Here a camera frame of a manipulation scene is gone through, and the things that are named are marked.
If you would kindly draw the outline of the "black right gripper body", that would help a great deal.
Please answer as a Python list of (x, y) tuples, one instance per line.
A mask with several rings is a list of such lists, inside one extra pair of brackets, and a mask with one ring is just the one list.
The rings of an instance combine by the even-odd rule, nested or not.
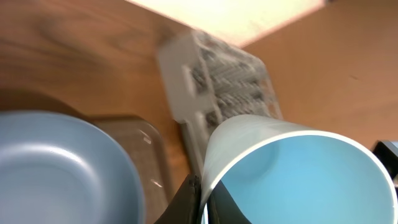
[(373, 154), (382, 162), (394, 186), (397, 187), (397, 140), (377, 141), (373, 147)]

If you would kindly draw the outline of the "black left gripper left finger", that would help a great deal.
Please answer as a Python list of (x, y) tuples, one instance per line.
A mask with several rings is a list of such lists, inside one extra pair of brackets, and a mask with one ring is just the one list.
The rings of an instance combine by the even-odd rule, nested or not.
[(196, 224), (201, 197), (200, 184), (201, 181), (197, 175), (187, 175), (155, 224)]

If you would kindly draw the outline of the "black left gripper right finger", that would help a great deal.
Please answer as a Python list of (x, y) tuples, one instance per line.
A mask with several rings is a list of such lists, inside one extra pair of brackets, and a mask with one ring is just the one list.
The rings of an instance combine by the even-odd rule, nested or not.
[(207, 209), (209, 224), (251, 224), (236, 205), (222, 181), (219, 181), (211, 192), (207, 201)]

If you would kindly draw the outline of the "light blue cup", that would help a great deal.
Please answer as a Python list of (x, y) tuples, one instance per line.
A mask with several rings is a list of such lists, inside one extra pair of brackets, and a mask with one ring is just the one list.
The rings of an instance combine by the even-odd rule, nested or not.
[(214, 130), (202, 207), (219, 181), (251, 223), (397, 222), (393, 181), (369, 149), (265, 116), (235, 116)]

